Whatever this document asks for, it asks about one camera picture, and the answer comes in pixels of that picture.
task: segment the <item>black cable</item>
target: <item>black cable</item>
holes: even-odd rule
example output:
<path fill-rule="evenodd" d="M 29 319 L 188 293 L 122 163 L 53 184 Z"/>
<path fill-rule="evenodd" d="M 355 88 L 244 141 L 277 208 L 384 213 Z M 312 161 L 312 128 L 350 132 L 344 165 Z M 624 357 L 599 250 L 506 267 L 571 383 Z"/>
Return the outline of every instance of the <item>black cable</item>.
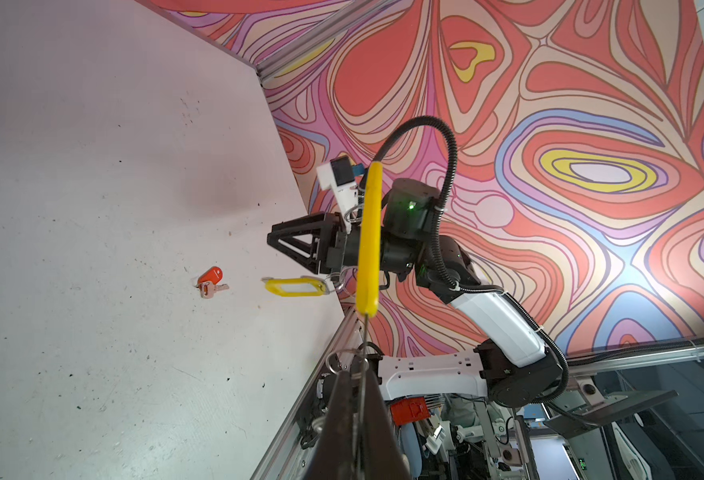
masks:
<path fill-rule="evenodd" d="M 547 402 L 546 405 L 549 408 L 551 408 L 552 410 L 558 412 L 560 415 L 562 415 L 564 417 L 568 417 L 575 422 L 581 423 L 582 425 L 586 425 L 586 426 L 590 426 L 590 427 L 599 427 L 600 426 L 597 423 L 590 422 L 589 420 L 587 420 L 586 418 L 584 418 L 580 415 L 576 415 L 575 413 L 570 413 L 567 410 L 565 410 L 564 408 L 558 407 L 553 402 Z"/>
<path fill-rule="evenodd" d="M 387 272 L 386 270 L 384 270 L 383 272 L 386 282 L 383 285 L 379 285 L 379 290 L 386 290 L 392 285 L 392 280 L 389 279 L 389 272 Z"/>
<path fill-rule="evenodd" d="M 585 359 L 575 359 L 568 360 L 569 366 L 582 366 L 589 365 L 590 363 L 600 362 L 602 360 L 610 360 L 621 358 L 633 353 L 653 353 L 653 352 L 664 352 L 665 350 L 674 350 L 679 348 L 684 348 L 686 346 L 700 346 L 704 345 L 704 337 L 699 339 L 690 340 L 673 340 L 670 342 L 654 343 L 652 345 L 635 345 L 628 346 L 626 348 L 611 350 L 610 352 L 598 353 L 596 355 L 590 356 Z"/>
<path fill-rule="evenodd" d="M 534 331 L 536 331 L 539 334 L 539 337 L 544 340 L 544 343 L 549 346 L 549 349 L 555 354 L 557 362 L 562 368 L 562 374 L 560 375 L 560 382 L 558 383 L 557 388 L 555 388 L 553 392 L 550 392 L 547 395 L 537 396 L 536 398 L 533 398 L 531 400 L 531 403 L 550 402 L 562 395 L 562 393 L 566 390 L 566 387 L 568 386 L 568 379 L 570 379 L 570 372 L 568 371 L 568 360 L 566 359 L 566 356 L 563 355 L 562 350 L 560 350 L 560 347 L 557 346 L 557 343 L 555 343 L 555 341 L 552 340 L 549 335 L 547 335 L 547 332 L 541 329 L 539 324 L 536 323 L 535 320 L 533 320 L 533 317 L 530 316 L 530 314 L 526 312 L 524 308 L 522 308 L 522 305 L 520 305 L 520 302 L 518 302 L 514 296 L 512 296 L 509 292 L 505 292 L 503 294 L 503 297 L 515 308 L 515 310 L 517 310 L 520 316 L 522 316 L 522 319 L 525 320 L 526 323 L 528 323 L 528 326 L 531 327 Z"/>
<path fill-rule="evenodd" d="M 366 346 L 369 346 L 370 348 L 374 349 L 379 355 L 384 356 L 384 351 L 381 350 L 381 347 L 379 347 L 378 345 L 376 345 L 376 343 L 373 342 L 362 342 L 357 347 L 357 350 L 362 350 Z"/>
<path fill-rule="evenodd" d="M 509 420 L 513 419 L 514 417 L 509 417 L 506 419 L 506 422 L 504 422 L 504 430 L 506 432 L 506 440 L 502 442 L 499 440 L 499 437 L 496 437 L 496 440 L 499 440 L 499 443 L 502 445 L 509 445 Z"/>
<path fill-rule="evenodd" d="M 485 403 L 485 399 L 482 397 L 476 397 L 476 398 L 466 398 L 465 396 L 461 396 L 458 393 L 451 393 L 451 398 L 461 398 L 462 400 L 466 400 L 467 402 L 481 402 L 483 405 L 488 405 Z"/>

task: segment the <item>metal rail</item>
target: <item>metal rail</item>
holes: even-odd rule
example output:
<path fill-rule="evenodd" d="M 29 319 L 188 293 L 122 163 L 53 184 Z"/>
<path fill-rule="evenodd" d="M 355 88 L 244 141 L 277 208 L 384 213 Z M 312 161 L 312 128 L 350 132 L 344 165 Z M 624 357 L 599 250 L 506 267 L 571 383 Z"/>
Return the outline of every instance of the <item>metal rail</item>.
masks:
<path fill-rule="evenodd" d="M 644 366 L 667 365 L 669 363 L 704 360 L 704 345 L 685 346 L 666 352 L 641 352 L 619 359 L 602 360 L 588 365 L 572 366 L 568 370 L 572 376 L 592 375 L 615 370 L 637 369 Z"/>
<path fill-rule="evenodd" d="M 299 445 L 299 432 L 298 427 L 296 427 L 296 414 L 303 403 L 304 398 L 308 394 L 314 394 L 316 389 L 317 380 L 319 377 L 320 370 L 325 366 L 325 358 L 331 353 L 337 350 L 343 349 L 350 339 L 353 338 L 355 331 L 357 330 L 355 326 L 357 325 L 357 312 L 354 308 L 349 309 L 349 312 L 344 316 L 343 320 L 333 334 L 333 338 L 328 343 L 328 347 L 325 352 L 319 358 L 317 366 L 314 367 L 312 375 L 309 376 L 307 384 L 301 389 L 296 401 L 293 403 L 293 407 L 290 408 L 288 415 L 285 417 L 283 424 L 280 429 L 277 430 L 277 434 L 274 436 L 272 443 L 267 448 L 266 453 L 263 454 L 261 461 L 256 467 L 256 471 L 251 476 L 251 480 L 275 480 L 281 478 L 286 467 L 286 462 L 289 462 L 292 457 L 295 456 L 297 447 Z"/>

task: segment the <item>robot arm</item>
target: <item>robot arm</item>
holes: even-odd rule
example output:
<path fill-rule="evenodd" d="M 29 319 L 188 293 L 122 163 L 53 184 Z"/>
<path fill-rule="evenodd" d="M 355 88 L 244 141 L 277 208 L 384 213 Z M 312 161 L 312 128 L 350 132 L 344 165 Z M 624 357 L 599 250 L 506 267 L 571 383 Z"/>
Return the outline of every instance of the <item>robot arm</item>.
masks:
<path fill-rule="evenodd" d="M 382 396 L 386 400 L 465 393 L 488 396 L 508 407 L 541 401 L 542 392 L 556 386 L 558 379 L 561 383 L 566 380 L 562 353 L 509 293 L 474 273 L 469 255 L 453 238 L 439 235 L 445 192 L 453 182 L 450 171 L 455 174 L 457 163 L 450 148 L 453 134 L 438 119 L 409 120 L 387 139 L 374 161 L 380 160 L 406 130 L 420 125 L 438 128 L 446 136 L 452 160 L 449 174 L 442 192 L 418 180 L 395 179 L 382 200 L 386 210 L 381 227 L 381 270 L 387 276 L 396 274 L 400 282 L 413 271 L 416 285 L 465 313 L 490 340 L 461 354 L 418 360 L 384 357 L 379 362 Z M 321 186 L 337 196 L 342 213 L 312 214 L 274 225 L 267 243 L 314 274 L 331 274 L 357 265 L 360 228 L 347 214 L 355 211 L 350 192 L 358 190 L 353 179 L 362 169 L 341 157 L 321 165 L 318 171 Z M 359 198 L 363 198 L 365 183 L 363 176 Z M 308 234 L 311 241 L 299 239 Z"/>

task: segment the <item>yellow key tag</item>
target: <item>yellow key tag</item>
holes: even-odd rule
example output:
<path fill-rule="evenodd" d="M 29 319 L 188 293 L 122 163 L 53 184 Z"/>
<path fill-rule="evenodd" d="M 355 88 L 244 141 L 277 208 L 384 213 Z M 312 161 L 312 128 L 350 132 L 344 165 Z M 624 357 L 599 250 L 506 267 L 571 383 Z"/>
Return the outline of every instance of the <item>yellow key tag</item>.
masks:
<path fill-rule="evenodd" d="M 311 276 L 301 278 L 262 278 L 265 287 L 279 296 L 321 296 L 330 293 L 328 285 Z"/>

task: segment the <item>red component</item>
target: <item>red component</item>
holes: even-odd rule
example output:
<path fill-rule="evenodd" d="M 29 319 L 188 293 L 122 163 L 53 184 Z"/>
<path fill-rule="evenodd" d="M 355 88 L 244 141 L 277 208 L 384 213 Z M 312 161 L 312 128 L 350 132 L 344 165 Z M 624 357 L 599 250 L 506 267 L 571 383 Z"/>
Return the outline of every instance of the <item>red component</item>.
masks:
<path fill-rule="evenodd" d="M 391 405 L 389 410 L 392 412 L 392 420 L 397 426 L 426 420 L 431 416 L 429 409 L 426 408 L 424 397 L 405 398 Z"/>
<path fill-rule="evenodd" d="M 217 266 L 212 266 L 210 270 L 205 272 L 200 278 L 197 279 L 197 285 L 205 282 L 213 282 L 213 285 L 221 282 L 223 278 L 223 272 Z"/>

